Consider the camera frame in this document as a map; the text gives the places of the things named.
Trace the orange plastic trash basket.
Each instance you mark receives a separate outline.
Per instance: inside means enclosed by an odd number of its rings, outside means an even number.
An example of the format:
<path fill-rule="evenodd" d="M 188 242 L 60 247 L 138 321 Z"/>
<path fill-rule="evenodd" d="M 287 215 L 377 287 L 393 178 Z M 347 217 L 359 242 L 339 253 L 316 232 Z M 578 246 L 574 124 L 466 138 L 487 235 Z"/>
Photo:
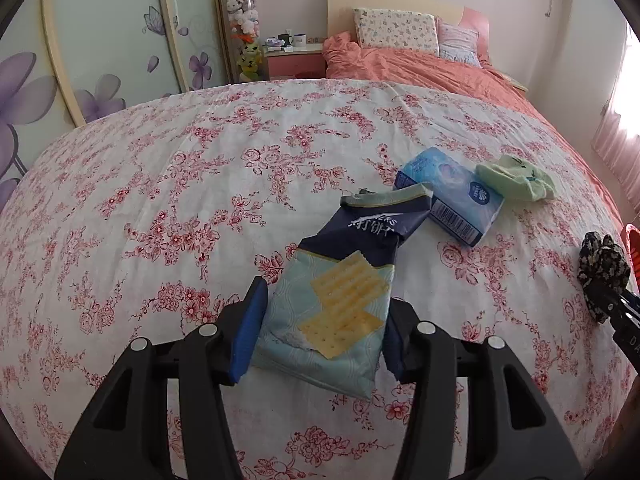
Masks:
<path fill-rule="evenodd" d="M 632 223 L 628 223 L 620 236 L 626 247 L 634 278 L 638 282 L 640 281 L 640 230 Z"/>

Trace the cracker snack bag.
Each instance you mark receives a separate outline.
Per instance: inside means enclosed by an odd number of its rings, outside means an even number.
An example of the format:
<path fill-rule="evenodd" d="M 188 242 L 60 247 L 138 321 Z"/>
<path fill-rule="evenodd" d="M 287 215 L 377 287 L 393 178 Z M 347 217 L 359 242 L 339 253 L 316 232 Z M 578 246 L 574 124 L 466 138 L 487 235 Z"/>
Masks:
<path fill-rule="evenodd" d="M 277 281 L 253 363 L 346 396 L 370 398 L 398 248 L 427 218 L 423 184 L 344 196 L 303 238 Z"/>

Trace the blue tissue pack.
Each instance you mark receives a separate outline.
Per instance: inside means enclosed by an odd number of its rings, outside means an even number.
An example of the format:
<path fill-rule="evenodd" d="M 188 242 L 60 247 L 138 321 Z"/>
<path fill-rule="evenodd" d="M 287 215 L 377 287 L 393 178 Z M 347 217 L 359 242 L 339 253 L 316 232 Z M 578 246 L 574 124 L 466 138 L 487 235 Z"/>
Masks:
<path fill-rule="evenodd" d="M 394 188 L 417 183 L 432 191 L 432 220 L 469 247 L 489 231 L 504 203 L 475 172 L 438 148 L 428 148 L 401 167 Z"/>

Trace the beige pink headboard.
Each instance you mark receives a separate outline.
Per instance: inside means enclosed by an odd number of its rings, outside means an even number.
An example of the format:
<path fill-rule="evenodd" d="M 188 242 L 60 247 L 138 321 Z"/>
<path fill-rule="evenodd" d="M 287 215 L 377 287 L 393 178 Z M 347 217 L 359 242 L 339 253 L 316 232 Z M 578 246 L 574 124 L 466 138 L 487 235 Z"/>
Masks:
<path fill-rule="evenodd" d="M 478 32 L 477 52 L 480 62 L 491 63 L 489 56 L 489 21 L 480 11 L 445 0 L 326 0 L 326 36 L 350 32 L 356 36 L 353 8 L 380 8 L 429 13 L 449 24 Z"/>

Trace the white mug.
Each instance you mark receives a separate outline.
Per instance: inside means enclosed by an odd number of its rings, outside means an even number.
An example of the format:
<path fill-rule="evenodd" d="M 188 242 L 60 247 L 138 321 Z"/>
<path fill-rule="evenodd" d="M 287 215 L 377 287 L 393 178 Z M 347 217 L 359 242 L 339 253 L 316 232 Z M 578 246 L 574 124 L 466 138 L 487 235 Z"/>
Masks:
<path fill-rule="evenodd" d="M 294 46 L 303 47 L 307 44 L 307 36 L 305 34 L 296 34 L 294 36 Z"/>

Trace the floral white bed sheet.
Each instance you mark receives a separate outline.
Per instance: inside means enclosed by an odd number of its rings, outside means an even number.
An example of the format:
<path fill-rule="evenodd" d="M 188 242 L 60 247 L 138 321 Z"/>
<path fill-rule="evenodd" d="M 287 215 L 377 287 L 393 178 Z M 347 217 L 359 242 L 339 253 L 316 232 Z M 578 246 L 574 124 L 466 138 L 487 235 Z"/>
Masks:
<path fill-rule="evenodd" d="M 582 158 L 500 82 L 317 79 L 219 87 L 129 107 L 64 134 L 1 214 L 1 408 L 54 471 L 125 344 L 211 321 L 341 197 L 388 191 L 426 148 L 473 167 L 515 155 L 547 170 L 548 203 L 505 204 L 476 247 L 433 222 L 400 248 L 393 293 L 451 335 L 503 337 L 580 461 L 600 454 L 634 378 L 578 284 L 584 235 L 620 214 Z"/>

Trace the pink striped pillow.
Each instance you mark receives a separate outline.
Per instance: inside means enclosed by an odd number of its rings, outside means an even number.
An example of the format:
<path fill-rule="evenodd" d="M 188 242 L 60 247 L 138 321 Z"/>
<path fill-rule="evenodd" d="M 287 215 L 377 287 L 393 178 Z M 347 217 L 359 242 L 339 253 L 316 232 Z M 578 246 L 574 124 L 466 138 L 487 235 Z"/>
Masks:
<path fill-rule="evenodd" d="M 480 67 L 478 40 L 474 29 L 451 25 L 442 20 L 437 24 L 439 56 L 445 60 Z"/>

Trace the pink white nightstand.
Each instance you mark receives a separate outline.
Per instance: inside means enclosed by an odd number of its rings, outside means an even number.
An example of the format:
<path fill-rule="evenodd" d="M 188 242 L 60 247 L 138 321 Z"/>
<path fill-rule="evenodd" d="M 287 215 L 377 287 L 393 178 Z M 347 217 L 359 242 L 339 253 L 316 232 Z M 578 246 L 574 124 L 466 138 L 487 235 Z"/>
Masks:
<path fill-rule="evenodd" d="M 326 76 L 322 44 L 306 44 L 292 51 L 268 52 L 264 57 L 267 77 L 281 79 L 319 79 Z"/>

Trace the flower-patterned sliding wardrobe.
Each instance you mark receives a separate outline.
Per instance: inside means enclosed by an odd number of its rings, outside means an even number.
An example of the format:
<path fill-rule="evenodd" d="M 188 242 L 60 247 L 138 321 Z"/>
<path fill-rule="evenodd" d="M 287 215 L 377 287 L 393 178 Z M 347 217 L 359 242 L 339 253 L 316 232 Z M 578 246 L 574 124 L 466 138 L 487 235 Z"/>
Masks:
<path fill-rule="evenodd" d="M 61 134 L 229 80 L 218 0 L 22 0 L 1 23 L 1 198 Z"/>

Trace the salmon pink duvet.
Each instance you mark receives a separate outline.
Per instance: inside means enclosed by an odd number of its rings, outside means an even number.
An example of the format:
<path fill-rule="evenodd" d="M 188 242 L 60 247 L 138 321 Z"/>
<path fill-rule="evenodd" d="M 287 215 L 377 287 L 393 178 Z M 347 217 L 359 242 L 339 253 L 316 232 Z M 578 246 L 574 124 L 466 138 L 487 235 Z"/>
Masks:
<path fill-rule="evenodd" d="M 475 67 L 423 51 L 363 48 L 352 40 L 349 32 L 339 32 L 324 40 L 322 55 L 329 78 L 397 82 L 442 90 L 499 105 L 539 120 L 550 130 L 555 142 L 574 159 L 577 168 L 582 170 L 608 207 L 614 221 L 619 226 L 623 224 L 614 197 L 582 155 L 495 67 Z"/>

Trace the clear tube of plush toys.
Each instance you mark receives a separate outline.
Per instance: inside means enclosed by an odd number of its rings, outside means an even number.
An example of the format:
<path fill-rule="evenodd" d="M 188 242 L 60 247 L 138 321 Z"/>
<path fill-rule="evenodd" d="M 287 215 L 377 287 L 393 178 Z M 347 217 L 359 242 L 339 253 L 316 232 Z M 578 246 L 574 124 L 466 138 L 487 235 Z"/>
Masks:
<path fill-rule="evenodd" d="M 234 80 L 262 80 L 262 45 L 256 0 L 224 0 L 224 10 Z"/>

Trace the black white floral scrunchie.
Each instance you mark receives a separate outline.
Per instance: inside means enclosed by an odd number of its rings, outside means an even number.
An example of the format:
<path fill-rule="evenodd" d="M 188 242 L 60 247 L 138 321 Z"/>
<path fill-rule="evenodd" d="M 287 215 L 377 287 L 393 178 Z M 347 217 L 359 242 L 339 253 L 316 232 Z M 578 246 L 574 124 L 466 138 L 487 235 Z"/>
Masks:
<path fill-rule="evenodd" d="M 623 248 L 610 234 L 588 232 L 579 249 L 577 279 L 589 314 L 597 323 L 603 324 L 611 317 L 629 278 L 630 266 Z"/>

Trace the pink curtain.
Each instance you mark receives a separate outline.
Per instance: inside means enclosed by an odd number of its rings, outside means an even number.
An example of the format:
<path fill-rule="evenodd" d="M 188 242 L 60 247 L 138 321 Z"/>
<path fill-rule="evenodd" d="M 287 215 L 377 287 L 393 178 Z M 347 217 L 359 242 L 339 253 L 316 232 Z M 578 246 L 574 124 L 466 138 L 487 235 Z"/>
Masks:
<path fill-rule="evenodd" d="M 592 147 L 639 212 L 639 39 L 627 26 L 620 69 Z"/>

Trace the light green sock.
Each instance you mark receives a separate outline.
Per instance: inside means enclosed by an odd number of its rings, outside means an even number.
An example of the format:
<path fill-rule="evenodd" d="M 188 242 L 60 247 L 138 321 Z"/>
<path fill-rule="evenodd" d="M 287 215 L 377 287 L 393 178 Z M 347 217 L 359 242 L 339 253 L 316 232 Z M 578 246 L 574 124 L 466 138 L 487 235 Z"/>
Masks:
<path fill-rule="evenodd" d="M 552 177 L 525 159 L 503 155 L 498 162 L 478 164 L 475 173 L 506 200 L 533 203 L 556 196 Z"/>

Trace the floral print pillow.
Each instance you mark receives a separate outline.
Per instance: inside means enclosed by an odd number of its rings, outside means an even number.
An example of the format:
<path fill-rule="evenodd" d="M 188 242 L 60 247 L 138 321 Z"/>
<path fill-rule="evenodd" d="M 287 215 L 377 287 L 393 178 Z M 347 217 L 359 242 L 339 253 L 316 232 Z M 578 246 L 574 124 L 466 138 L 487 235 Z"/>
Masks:
<path fill-rule="evenodd" d="M 415 50 L 439 55 L 436 18 L 432 14 L 355 8 L 354 22 L 361 47 Z"/>

